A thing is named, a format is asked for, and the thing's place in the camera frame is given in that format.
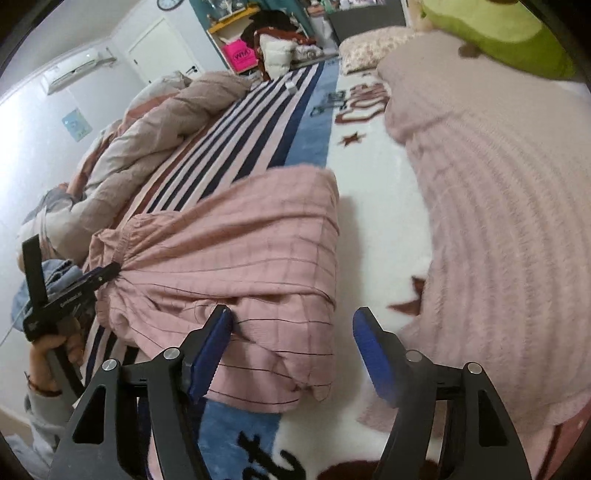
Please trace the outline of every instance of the metal screw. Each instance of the metal screw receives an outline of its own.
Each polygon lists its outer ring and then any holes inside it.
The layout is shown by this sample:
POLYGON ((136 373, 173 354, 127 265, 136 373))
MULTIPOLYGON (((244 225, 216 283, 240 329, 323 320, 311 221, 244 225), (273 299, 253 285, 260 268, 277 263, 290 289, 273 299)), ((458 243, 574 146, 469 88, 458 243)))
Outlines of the metal screw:
POLYGON ((423 359, 423 354, 417 350, 409 350, 406 357, 409 362, 417 363, 423 359))
POLYGON ((103 370, 108 372, 109 370, 113 370, 117 366, 117 360, 109 358, 103 362, 103 370))
POLYGON ((174 360, 175 358, 177 358, 179 355, 181 354, 181 350, 179 350, 178 348, 167 348, 164 351, 164 358, 166 360, 174 360))
POLYGON ((479 375, 482 373, 482 367, 480 365, 478 365, 477 363, 471 362, 468 364, 468 371, 471 374, 479 375))

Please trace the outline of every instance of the wall clock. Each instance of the wall clock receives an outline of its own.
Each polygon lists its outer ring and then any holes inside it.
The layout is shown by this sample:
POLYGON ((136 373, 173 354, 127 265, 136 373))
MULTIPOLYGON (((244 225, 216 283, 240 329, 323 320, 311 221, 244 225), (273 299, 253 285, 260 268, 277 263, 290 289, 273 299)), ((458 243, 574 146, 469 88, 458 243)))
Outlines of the wall clock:
POLYGON ((157 0, 157 5, 160 10, 168 12, 177 8, 183 3, 183 1, 184 0, 157 0))

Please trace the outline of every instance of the air conditioner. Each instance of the air conditioner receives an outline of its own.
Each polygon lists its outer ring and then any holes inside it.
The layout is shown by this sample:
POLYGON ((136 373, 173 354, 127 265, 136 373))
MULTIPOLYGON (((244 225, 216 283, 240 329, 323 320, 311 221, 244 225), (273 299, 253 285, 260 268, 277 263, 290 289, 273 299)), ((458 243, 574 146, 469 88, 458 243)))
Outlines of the air conditioner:
POLYGON ((41 85, 46 94, 60 89, 64 85, 82 77, 100 62, 101 56, 97 49, 90 48, 71 57, 43 73, 41 85))

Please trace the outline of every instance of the floral pillow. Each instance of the floral pillow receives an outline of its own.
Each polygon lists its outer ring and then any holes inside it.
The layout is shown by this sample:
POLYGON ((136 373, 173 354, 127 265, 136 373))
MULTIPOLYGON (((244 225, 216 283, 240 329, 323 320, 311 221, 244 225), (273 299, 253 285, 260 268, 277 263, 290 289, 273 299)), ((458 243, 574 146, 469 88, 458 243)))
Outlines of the floral pillow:
POLYGON ((408 27, 386 27, 347 38, 339 47, 343 74, 374 69, 392 50, 422 35, 408 27))

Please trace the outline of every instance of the human hand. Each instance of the human hand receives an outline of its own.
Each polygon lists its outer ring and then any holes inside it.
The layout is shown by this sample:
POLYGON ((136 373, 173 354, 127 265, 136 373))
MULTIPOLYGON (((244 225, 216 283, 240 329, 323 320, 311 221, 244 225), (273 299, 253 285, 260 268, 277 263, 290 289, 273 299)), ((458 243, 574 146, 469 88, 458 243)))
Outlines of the human hand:
POLYGON ((64 345, 68 360, 78 366, 82 365, 84 346, 79 333, 66 338, 62 335, 45 335, 31 344, 29 351, 29 383, 37 391, 58 392, 60 387, 53 378, 47 352, 64 345))

